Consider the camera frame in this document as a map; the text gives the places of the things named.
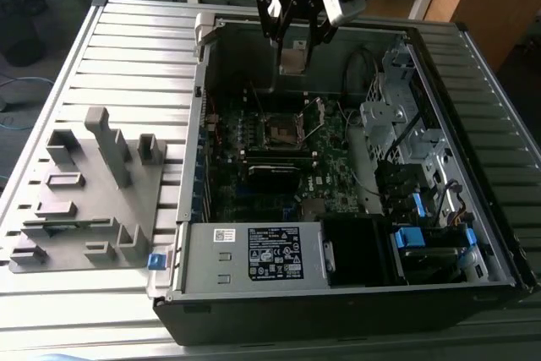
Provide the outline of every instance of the blue latch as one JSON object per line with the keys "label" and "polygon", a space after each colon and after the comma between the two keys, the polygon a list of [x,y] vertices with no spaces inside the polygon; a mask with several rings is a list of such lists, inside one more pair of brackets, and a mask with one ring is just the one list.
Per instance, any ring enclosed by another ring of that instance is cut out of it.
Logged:
{"label": "blue latch", "polygon": [[402,227],[395,232],[395,240],[399,249],[424,247],[426,245],[421,227]]}
{"label": "blue latch", "polygon": [[150,254],[147,268],[150,271],[163,271],[167,268],[167,255],[165,254]]}
{"label": "blue latch", "polygon": [[477,244],[477,237],[475,237],[475,232],[472,228],[466,229],[467,241],[470,243],[470,246]]}
{"label": "blue latch", "polygon": [[426,210],[424,209],[421,195],[413,194],[413,200],[415,200],[415,205],[417,205],[417,212],[419,214],[419,217],[426,217]]}

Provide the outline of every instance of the aluminum extrusion table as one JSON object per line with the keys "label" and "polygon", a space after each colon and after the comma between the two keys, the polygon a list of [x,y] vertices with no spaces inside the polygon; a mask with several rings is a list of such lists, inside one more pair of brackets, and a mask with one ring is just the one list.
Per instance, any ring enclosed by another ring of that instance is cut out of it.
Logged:
{"label": "aluminum extrusion table", "polygon": [[[37,194],[33,181],[41,179],[42,161],[48,158],[46,139],[53,129],[66,127],[78,137],[91,137],[83,125],[88,106],[106,106],[113,127],[120,128],[126,139],[151,132],[167,142],[167,165],[152,243],[156,246],[173,241],[196,64],[194,19],[203,9],[255,15],[251,8],[94,1],[0,199],[0,358],[63,353],[89,359],[291,359],[385,351],[389,359],[405,359],[408,354],[416,359],[451,359],[465,354],[486,358],[491,349],[496,354],[513,351],[515,357],[528,350],[538,353],[539,296],[513,309],[476,315],[447,331],[427,334],[247,347],[180,347],[152,310],[145,292],[146,269],[18,275],[9,271],[11,248],[19,237],[22,219],[29,215],[28,205]],[[466,33],[449,25],[410,24],[424,36],[445,81],[462,90],[473,84],[481,86],[477,91],[451,92],[461,106],[461,114],[470,117],[470,128],[482,131],[490,120],[500,120],[497,114],[504,109],[516,126],[522,125],[518,116],[513,117],[515,113],[502,89]],[[488,78],[484,83],[473,79],[481,73]],[[498,129],[492,132],[494,137],[499,134]],[[505,160],[511,153],[491,140],[484,139],[484,150],[494,154],[496,163]],[[541,213],[539,205],[526,210]],[[519,237],[539,274],[539,229],[532,225]]]}

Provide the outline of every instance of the power supply label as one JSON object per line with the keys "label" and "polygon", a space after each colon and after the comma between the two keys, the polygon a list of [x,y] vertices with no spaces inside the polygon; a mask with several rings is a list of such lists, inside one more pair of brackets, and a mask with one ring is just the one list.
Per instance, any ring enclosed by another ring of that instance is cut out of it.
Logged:
{"label": "power supply label", "polygon": [[248,263],[252,281],[303,279],[298,227],[249,228]]}

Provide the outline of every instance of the floor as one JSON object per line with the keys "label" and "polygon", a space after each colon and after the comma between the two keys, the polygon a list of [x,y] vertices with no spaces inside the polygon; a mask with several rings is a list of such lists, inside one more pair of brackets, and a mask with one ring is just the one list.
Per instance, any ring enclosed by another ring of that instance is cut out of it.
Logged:
{"label": "floor", "polygon": [[[92,0],[46,0],[49,8],[34,17],[40,38],[46,44],[46,56],[27,68],[14,68],[0,55],[0,84],[2,74],[11,77],[41,76],[55,79],[68,55],[79,27]],[[205,3],[255,6],[254,0],[203,0]],[[16,82],[0,88],[0,96],[9,104],[0,112],[0,124],[24,128],[38,117],[50,86],[45,83]],[[0,191],[13,171],[19,154],[25,146],[30,130],[13,131],[0,128]]]}
{"label": "floor", "polygon": [[[42,76],[55,79],[62,67],[69,48],[77,35],[91,0],[46,0],[49,9],[35,17],[41,39],[46,43],[47,54],[41,61],[28,68],[9,66],[0,56],[0,74],[9,76]],[[205,3],[254,6],[254,0],[203,0]],[[541,144],[541,47],[524,52],[514,50],[499,72],[499,78],[524,122]],[[9,103],[6,112],[0,112],[0,124],[12,127],[31,126],[45,102],[49,86],[44,83],[18,82],[1,89],[2,98]],[[12,172],[30,131],[10,131],[0,128],[0,190]]]}

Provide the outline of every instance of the side panel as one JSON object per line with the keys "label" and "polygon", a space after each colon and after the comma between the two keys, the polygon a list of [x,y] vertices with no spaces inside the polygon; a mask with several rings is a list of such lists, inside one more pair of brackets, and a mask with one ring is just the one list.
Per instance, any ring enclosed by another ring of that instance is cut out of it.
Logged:
{"label": "side panel", "polygon": [[323,297],[155,303],[184,346],[362,338],[437,331],[509,300],[510,287]]}

